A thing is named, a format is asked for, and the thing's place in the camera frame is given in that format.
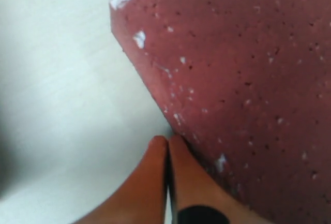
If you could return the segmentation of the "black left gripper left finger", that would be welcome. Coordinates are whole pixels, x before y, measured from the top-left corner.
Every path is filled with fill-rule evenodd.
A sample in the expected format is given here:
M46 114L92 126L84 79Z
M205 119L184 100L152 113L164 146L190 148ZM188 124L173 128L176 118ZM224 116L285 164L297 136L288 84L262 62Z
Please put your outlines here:
M76 223L164 223L168 141L153 137L141 161L120 187Z

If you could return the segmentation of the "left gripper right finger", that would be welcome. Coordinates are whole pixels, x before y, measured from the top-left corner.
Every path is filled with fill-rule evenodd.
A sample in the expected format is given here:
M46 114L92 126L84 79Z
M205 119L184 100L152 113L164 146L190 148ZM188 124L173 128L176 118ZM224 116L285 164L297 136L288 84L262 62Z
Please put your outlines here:
M173 222L180 211L192 206L207 206L223 213L230 223L258 223L259 216L232 198L209 176L190 153L181 136L169 140L172 170Z

